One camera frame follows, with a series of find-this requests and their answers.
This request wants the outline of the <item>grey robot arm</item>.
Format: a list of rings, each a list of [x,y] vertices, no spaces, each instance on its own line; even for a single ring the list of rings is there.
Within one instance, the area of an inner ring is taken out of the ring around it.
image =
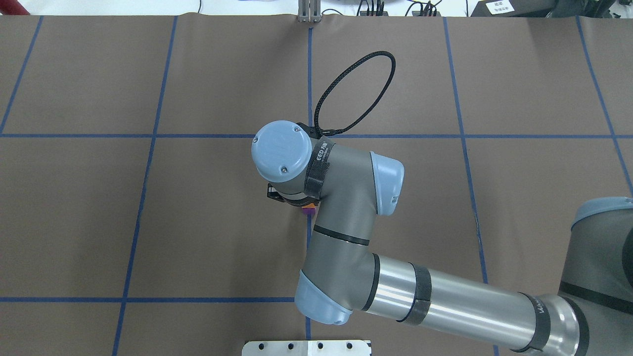
[[[319,204],[295,295],[304,316],[342,325],[359,310],[521,356],[632,354],[631,198],[579,207],[558,293],[536,297],[370,252],[402,191],[400,161],[287,120],[263,126],[251,154],[276,200]]]

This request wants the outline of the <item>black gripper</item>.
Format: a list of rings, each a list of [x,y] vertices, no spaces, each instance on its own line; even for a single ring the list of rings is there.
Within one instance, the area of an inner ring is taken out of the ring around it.
[[[307,207],[314,202],[314,199],[308,196],[303,191],[294,193],[280,192],[272,184],[267,185],[267,197],[272,200],[280,201],[282,203],[287,203],[291,206],[300,208]]]

